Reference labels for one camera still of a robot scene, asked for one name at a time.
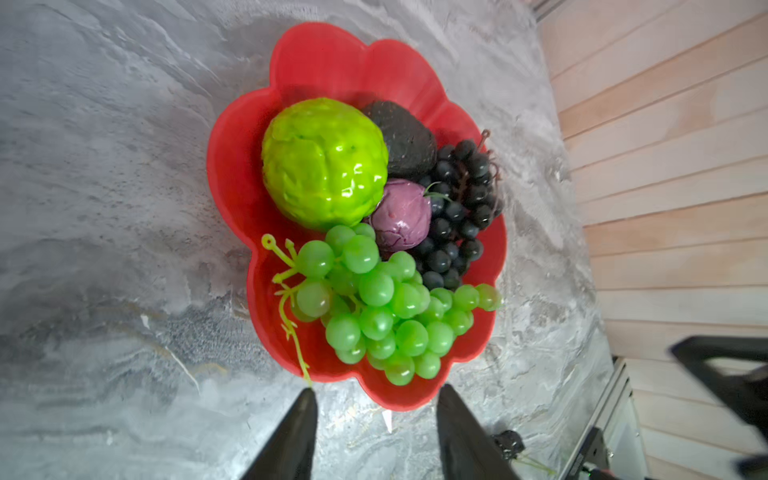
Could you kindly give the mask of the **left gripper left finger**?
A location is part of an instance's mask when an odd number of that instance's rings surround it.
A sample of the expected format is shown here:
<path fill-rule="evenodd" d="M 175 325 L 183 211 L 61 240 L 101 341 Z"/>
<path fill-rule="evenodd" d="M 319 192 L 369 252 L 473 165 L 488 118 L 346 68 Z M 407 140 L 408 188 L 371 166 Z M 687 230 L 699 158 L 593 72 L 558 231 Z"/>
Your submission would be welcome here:
<path fill-rule="evenodd" d="M 316 395 L 304 388 L 241 478 L 310 479 L 317 426 Z"/>

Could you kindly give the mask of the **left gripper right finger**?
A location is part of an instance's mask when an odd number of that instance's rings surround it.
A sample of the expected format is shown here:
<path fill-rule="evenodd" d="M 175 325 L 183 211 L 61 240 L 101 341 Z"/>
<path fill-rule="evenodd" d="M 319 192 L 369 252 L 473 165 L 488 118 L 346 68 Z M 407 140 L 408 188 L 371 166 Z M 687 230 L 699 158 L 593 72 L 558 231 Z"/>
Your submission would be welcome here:
<path fill-rule="evenodd" d="M 519 478 L 450 384 L 439 391 L 436 419 L 445 479 Z"/>

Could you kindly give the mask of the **green grape bunch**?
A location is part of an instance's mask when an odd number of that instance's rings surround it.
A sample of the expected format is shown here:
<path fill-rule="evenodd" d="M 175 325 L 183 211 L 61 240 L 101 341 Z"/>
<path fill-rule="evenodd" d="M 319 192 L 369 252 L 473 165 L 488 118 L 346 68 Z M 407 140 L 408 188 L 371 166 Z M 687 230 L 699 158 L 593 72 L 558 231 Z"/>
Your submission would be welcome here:
<path fill-rule="evenodd" d="M 488 284 L 428 285 L 407 252 L 382 260 L 366 225 L 335 226 L 325 239 L 301 248 L 271 234 L 261 244 L 286 266 L 272 282 L 280 325 L 306 381 L 311 366 L 299 323 L 319 322 L 341 363 L 367 362 L 389 384 L 403 387 L 414 378 L 436 378 L 456 339 L 473 327 L 475 311 L 494 312 L 503 304 Z"/>

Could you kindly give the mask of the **purple fig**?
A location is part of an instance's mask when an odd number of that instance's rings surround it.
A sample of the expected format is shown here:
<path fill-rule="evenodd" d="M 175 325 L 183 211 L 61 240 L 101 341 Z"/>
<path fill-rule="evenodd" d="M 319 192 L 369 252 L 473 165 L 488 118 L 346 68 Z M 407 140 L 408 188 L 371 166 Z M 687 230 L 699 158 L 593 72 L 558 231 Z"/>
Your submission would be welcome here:
<path fill-rule="evenodd" d="M 410 250 L 426 239 L 432 207 L 425 188 L 405 179 L 391 179 L 374 212 L 366 219 L 379 248 L 386 253 Z"/>

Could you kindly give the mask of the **black grape bunch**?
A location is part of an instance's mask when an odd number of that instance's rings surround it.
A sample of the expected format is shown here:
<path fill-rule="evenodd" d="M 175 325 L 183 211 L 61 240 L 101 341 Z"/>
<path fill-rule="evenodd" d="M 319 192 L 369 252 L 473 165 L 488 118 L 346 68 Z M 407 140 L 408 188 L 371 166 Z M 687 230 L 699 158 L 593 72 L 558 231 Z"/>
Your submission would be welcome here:
<path fill-rule="evenodd" d="M 494 153 L 486 147 L 491 131 L 480 140 L 462 139 L 438 149 L 436 164 L 419 184 L 430 201 L 427 237 L 411 250 L 417 272 L 430 290 L 456 290 L 473 263 L 484 253 L 479 239 L 501 215 L 501 179 Z"/>

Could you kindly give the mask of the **green bumpy round fruit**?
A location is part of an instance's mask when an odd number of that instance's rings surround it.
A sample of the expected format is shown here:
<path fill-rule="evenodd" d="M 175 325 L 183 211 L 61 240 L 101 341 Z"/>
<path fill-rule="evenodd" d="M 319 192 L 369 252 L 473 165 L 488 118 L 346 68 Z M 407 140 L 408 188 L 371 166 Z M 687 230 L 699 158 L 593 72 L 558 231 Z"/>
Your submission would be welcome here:
<path fill-rule="evenodd" d="M 383 198 L 388 147 L 357 108 L 330 98 L 296 103 L 270 122 L 261 149 L 265 188 L 302 227 L 353 227 Z"/>

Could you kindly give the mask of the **dark avocado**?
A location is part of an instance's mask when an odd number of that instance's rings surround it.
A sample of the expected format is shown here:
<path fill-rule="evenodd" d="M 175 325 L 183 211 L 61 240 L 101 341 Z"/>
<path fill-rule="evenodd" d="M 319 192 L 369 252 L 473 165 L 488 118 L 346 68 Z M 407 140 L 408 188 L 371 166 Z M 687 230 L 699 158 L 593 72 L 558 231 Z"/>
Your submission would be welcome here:
<path fill-rule="evenodd" d="M 362 113 L 381 130 L 390 178 L 417 182 L 432 170 L 437 162 L 435 136 L 407 109 L 392 101 L 373 101 Z"/>

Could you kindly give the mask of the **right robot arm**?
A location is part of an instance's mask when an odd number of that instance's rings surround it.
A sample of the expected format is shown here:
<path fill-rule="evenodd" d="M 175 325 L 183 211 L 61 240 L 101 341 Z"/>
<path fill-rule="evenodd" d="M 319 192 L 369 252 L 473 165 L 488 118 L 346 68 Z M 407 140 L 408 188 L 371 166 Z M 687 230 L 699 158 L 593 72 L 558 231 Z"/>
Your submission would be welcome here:
<path fill-rule="evenodd" d="M 669 348 L 687 372 L 717 397 L 745 424 L 767 437 L 767 339 L 696 335 Z M 756 362 L 744 374 L 725 374 L 712 366 L 714 359 Z"/>

